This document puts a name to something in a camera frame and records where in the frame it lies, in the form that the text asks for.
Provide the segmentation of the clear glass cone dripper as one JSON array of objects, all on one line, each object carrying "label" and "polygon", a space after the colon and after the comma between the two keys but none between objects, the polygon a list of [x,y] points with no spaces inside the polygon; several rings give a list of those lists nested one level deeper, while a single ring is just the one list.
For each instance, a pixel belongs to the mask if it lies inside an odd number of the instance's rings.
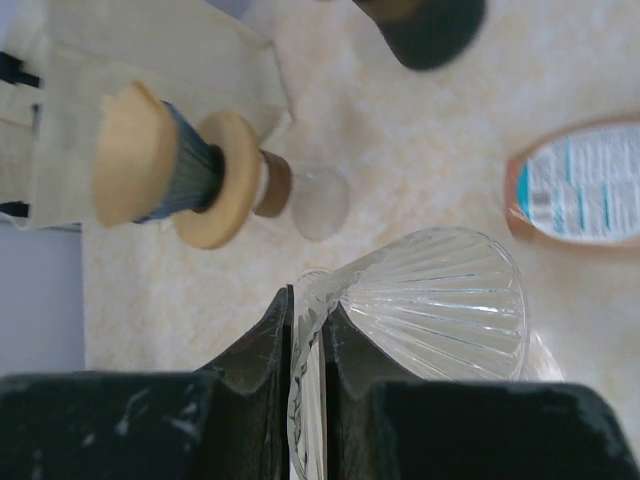
[{"label": "clear glass cone dripper", "polygon": [[287,433],[293,475],[328,475],[323,364],[327,348],[353,367],[351,394],[378,380],[559,381],[557,361],[529,322],[513,258],[461,227],[411,233],[295,281]]}]

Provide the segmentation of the brown paper coffee filter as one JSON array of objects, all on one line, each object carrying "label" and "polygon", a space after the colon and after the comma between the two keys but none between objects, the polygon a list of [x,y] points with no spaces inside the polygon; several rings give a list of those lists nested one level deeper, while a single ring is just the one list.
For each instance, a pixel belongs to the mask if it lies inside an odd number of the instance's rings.
[{"label": "brown paper coffee filter", "polygon": [[104,227],[133,222],[159,203],[169,184],[178,132],[145,84],[132,82],[103,99],[91,195]]}]

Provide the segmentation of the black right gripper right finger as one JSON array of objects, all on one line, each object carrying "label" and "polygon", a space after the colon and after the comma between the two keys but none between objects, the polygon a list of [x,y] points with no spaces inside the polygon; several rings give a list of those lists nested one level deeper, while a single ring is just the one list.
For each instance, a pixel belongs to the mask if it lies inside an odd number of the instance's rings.
[{"label": "black right gripper right finger", "polygon": [[635,479],[609,405],[578,384],[422,380],[343,309],[323,328],[331,479]]}]

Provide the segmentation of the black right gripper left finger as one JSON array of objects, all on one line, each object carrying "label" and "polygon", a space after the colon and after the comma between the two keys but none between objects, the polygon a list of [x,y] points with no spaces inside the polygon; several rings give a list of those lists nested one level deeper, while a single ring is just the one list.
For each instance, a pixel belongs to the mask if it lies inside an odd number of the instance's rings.
[{"label": "black right gripper left finger", "polygon": [[293,291],[202,367],[1,380],[5,479],[285,479]]}]

